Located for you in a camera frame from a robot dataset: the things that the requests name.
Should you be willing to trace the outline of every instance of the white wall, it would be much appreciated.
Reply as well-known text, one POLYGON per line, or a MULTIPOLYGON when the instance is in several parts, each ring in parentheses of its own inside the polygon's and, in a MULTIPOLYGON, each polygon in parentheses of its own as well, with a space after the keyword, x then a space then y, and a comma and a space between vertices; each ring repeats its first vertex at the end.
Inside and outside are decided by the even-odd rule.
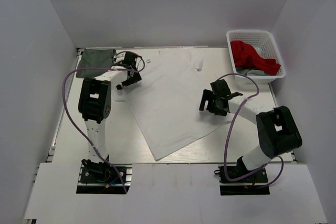
POLYGON ((329 223, 336 223, 336 0, 287 0, 271 32, 287 76, 274 83, 290 107, 329 223))
POLYGON ((51 0, 76 47, 226 44, 232 28, 270 30, 286 0, 51 0))
POLYGON ((76 49, 50 0, 0 0, 0 223, 21 223, 76 49))

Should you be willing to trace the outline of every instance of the laundry basket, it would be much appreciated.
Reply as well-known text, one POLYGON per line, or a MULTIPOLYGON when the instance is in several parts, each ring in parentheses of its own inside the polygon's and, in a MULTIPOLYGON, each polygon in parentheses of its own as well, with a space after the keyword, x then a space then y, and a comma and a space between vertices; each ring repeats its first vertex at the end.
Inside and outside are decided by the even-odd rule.
MULTIPOLYGON (((286 71, 284 68, 284 63, 279 53, 277 44, 275 43, 270 32, 262 30, 231 30, 226 33, 226 38, 234 73, 237 73, 237 71, 235 62, 233 60, 230 42, 234 40, 241 40, 242 42, 252 45, 262 58, 275 59, 276 62, 281 65, 275 76, 249 76, 250 78, 256 81, 256 83, 263 84, 270 83, 275 79, 285 77, 286 71)), ((251 83, 250 80, 241 76, 235 76, 235 80, 239 83, 251 83)))

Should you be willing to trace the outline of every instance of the red cloth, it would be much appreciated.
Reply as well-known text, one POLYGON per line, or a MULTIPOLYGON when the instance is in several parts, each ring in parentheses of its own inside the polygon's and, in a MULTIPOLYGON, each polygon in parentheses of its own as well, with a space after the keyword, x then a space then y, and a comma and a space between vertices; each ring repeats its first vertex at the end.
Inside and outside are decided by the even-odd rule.
POLYGON ((281 65, 275 59, 263 59, 253 46, 240 40, 232 41, 231 49, 236 67, 258 68, 271 76, 275 76, 281 65))

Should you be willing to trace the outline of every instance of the white panel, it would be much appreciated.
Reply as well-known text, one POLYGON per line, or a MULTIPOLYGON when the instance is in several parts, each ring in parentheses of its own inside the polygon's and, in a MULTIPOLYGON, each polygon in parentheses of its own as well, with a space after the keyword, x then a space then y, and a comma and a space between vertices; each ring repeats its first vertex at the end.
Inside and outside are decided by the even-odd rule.
MULTIPOLYGON (((78 165, 42 164, 26 218, 52 223, 322 223, 306 165, 285 166, 270 195, 221 196, 211 165, 138 164, 126 195, 76 194, 78 165)), ((269 179, 280 165, 266 167, 269 179)))
POLYGON ((21 223, 76 50, 49 0, 0 0, 0 222, 21 223))
POLYGON ((272 33, 287 76, 274 83, 302 136, 296 157, 307 163, 330 223, 336 220, 336 0, 288 0, 272 33))
POLYGON ((226 44, 233 28, 269 30, 286 0, 51 0, 77 47, 226 44))

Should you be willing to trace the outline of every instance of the gray fabric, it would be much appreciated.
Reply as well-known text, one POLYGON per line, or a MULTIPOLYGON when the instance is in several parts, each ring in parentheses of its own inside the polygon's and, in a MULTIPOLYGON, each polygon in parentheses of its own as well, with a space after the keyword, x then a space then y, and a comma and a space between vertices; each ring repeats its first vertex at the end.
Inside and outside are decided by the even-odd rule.
MULTIPOLYGON (((77 68, 111 68, 114 62, 115 49, 85 49, 78 63, 77 68)), ((80 70, 76 77, 96 77, 106 71, 104 70, 80 70)))
POLYGON ((265 73, 262 70, 259 70, 257 68, 243 68, 243 67, 237 67, 237 72, 240 74, 243 74, 245 76, 268 76, 269 74, 265 73))

